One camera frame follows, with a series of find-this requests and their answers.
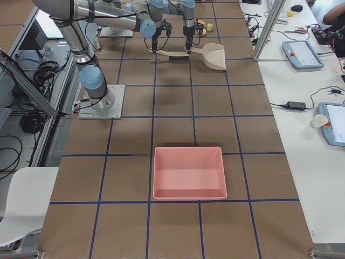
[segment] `black mouse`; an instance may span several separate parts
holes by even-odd
[[[291,11],[300,12],[303,10],[303,6],[301,4],[297,4],[291,7]]]

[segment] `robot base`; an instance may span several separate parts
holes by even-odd
[[[109,91],[114,94],[115,103],[114,105],[106,110],[104,113],[96,111],[92,107],[83,108],[89,106],[89,103],[82,103],[79,119],[121,119],[123,98],[125,96],[125,85],[108,85]],[[87,92],[84,94],[84,99],[88,98]]]
[[[125,30],[116,27],[104,27],[101,30],[102,38],[122,38],[122,37],[131,37],[133,32],[130,30]]]

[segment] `beige dustpan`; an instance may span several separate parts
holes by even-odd
[[[203,55],[204,64],[215,70],[226,70],[224,46],[216,43],[207,43],[202,49],[191,47],[190,51]]]

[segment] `paper cup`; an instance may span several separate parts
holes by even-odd
[[[315,115],[314,119],[310,122],[312,128],[320,128],[328,122],[328,119],[323,114]]]

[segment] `pink plastic bin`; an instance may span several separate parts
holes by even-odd
[[[156,147],[153,197],[163,201],[227,197],[220,147]]]

